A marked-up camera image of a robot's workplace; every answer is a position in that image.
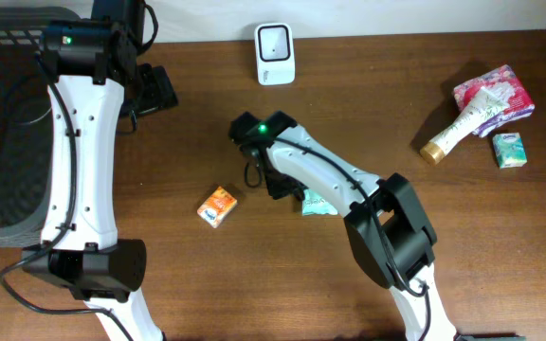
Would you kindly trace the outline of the red purple tissue pack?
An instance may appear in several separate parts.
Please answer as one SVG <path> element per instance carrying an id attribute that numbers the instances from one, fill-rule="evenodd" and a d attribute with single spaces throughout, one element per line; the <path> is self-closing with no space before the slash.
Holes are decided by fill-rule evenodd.
<path id="1" fill-rule="evenodd" d="M 509 107 L 500 114 L 487 119 L 472 131 L 473 135 L 486 137 L 493 130 L 508 122 L 529 117 L 535 110 L 534 102 L 514 70 L 508 64 L 505 64 L 454 87 L 453 97 L 460 111 L 464 109 L 482 87 L 506 101 Z"/>

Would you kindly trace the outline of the teal Kleenex tissue pack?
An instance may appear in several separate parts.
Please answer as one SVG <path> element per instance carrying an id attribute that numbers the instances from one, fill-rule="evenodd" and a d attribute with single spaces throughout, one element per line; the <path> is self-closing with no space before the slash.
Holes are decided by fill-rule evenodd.
<path id="1" fill-rule="evenodd" d="M 519 133 L 498 134 L 492 138 L 492 142 L 500 169 L 522 167 L 527 163 Z"/>

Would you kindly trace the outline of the orange tissue pack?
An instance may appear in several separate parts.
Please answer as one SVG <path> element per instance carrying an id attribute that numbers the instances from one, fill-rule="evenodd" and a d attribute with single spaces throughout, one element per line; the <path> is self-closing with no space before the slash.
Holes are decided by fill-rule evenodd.
<path id="1" fill-rule="evenodd" d="M 218 187 L 197 209 L 197 214 L 212 228 L 217 228 L 237 204 L 235 197 Z"/>

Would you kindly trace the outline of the grey plastic mesh basket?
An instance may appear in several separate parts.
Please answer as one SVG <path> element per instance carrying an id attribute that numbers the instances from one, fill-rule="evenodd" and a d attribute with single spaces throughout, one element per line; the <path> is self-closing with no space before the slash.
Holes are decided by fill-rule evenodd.
<path id="1" fill-rule="evenodd" d="M 40 240 L 53 133 L 48 86 L 35 55 L 51 21 L 78 17 L 62 7 L 0 8 L 0 247 Z"/>

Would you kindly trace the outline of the white conditioner tube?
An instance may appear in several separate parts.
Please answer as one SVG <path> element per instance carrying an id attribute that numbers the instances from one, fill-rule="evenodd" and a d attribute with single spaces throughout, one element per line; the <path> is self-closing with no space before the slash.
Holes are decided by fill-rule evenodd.
<path id="1" fill-rule="evenodd" d="M 509 108 L 514 95 L 515 89 L 508 82 L 481 87 L 458 117 L 420 150 L 421 156 L 430 165 L 437 165 L 472 131 Z"/>

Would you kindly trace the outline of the white barcode scanner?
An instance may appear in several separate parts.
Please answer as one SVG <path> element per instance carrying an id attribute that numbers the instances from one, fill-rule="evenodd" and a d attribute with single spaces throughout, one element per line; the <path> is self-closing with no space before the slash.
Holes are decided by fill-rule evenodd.
<path id="1" fill-rule="evenodd" d="M 296 62 L 293 32 L 285 23 L 266 23 L 254 29 L 258 83 L 284 85 L 294 81 Z"/>

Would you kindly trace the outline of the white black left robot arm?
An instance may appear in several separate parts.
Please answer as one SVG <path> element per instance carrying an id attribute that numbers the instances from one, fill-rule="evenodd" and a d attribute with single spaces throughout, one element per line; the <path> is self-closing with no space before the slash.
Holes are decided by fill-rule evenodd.
<path id="1" fill-rule="evenodd" d="M 143 1 L 97 1 L 86 19 L 50 23 L 36 57 L 53 118 L 50 190 L 40 242 L 20 264 L 69 291 L 113 340 L 164 338 L 141 290 L 146 245 L 118 236 L 113 205 L 118 121 L 177 103 L 164 68 L 137 60 L 154 18 Z"/>

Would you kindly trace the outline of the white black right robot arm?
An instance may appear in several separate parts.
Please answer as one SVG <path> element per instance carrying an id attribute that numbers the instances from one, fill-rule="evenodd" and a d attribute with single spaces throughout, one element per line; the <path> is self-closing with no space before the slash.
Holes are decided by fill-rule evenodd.
<path id="1" fill-rule="evenodd" d="M 265 120 L 244 112 L 228 136 L 254 167 L 271 198 L 319 194 L 341 216 L 353 257 L 391 292 L 408 340 L 456 340 L 434 277 L 437 235 L 411 183 L 343 160 L 278 111 Z"/>

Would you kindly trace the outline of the teal wet wipes pack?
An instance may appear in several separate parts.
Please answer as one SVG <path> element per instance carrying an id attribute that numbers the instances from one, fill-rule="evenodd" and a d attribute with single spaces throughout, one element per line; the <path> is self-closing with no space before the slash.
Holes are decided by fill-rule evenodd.
<path id="1" fill-rule="evenodd" d="M 309 215 L 337 215 L 337 210 L 328 203 L 323 197 L 311 189 L 306 189 L 302 201 L 301 213 L 303 216 Z"/>

